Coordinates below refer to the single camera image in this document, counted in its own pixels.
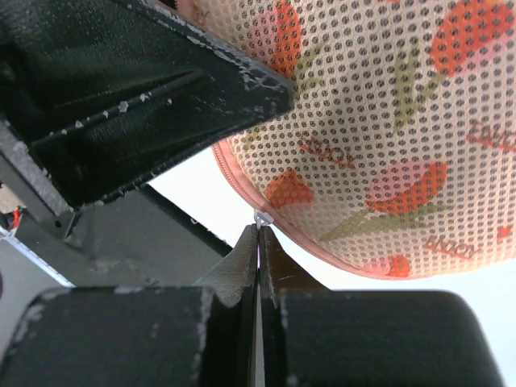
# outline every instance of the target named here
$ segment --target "white surface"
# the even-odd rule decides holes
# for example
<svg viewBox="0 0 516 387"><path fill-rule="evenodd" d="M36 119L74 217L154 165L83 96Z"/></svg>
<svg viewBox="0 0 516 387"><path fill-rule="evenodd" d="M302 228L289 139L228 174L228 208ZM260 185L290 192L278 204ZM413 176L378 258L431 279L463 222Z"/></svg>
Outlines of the white surface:
<svg viewBox="0 0 516 387"><path fill-rule="evenodd" d="M60 286L60 281L27 258L10 238L0 239L0 359L29 302L42 291Z"/></svg>
<svg viewBox="0 0 516 387"><path fill-rule="evenodd" d="M211 149L155 179L151 185L234 246L252 208L229 186ZM275 229L283 248L331 289L443 289L459 294L475 311L508 387L516 387L516 260L473 273L412 281L378 281L338 270L305 252Z"/></svg>

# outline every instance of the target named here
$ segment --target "white background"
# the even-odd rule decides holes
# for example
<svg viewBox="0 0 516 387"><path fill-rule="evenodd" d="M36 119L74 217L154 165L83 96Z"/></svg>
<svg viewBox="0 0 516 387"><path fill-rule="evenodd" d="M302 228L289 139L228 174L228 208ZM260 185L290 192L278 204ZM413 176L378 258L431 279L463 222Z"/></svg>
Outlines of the white background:
<svg viewBox="0 0 516 387"><path fill-rule="evenodd" d="M164 173L151 185L231 246L244 227L254 223L252 208L226 182L211 149ZM274 231L287 253L330 289L443 289L459 294L478 317L506 385L516 387L516 260L473 273L378 281L334 268Z"/></svg>

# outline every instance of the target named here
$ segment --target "red wire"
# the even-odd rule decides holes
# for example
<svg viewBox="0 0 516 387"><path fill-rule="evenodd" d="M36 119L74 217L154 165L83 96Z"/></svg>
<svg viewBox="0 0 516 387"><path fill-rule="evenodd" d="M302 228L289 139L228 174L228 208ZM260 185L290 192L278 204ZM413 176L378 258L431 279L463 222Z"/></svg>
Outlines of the red wire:
<svg viewBox="0 0 516 387"><path fill-rule="evenodd" d="M15 212L13 212L13 215L15 217L15 220L13 221L13 225L10 228L11 230L14 230L15 228L18 228L20 220L22 219L22 211L21 210L16 210Z"/></svg>

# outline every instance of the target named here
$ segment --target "pink mesh bag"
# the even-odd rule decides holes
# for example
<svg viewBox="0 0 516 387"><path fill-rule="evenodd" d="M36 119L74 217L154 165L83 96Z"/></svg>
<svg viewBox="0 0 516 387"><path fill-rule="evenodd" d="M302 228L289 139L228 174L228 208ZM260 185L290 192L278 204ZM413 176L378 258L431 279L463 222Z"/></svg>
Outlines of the pink mesh bag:
<svg viewBox="0 0 516 387"><path fill-rule="evenodd" d="M318 258L368 277L514 255L514 12L494 0L195 0L290 77L294 109L214 147L233 188Z"/></svg>

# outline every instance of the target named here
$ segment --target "zipper pull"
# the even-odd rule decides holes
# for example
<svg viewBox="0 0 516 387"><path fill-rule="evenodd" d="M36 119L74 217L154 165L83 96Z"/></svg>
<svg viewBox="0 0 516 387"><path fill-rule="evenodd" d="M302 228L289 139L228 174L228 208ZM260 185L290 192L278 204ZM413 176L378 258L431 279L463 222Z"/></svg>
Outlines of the zipper pull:
<svg viewBox="0 0 516 387"><path fill-rule="evenodd" d="M256 229L259 230L262 226L268 226L270 224L273 224L274 218L266 212L255 210L255 222Z"/></svg>

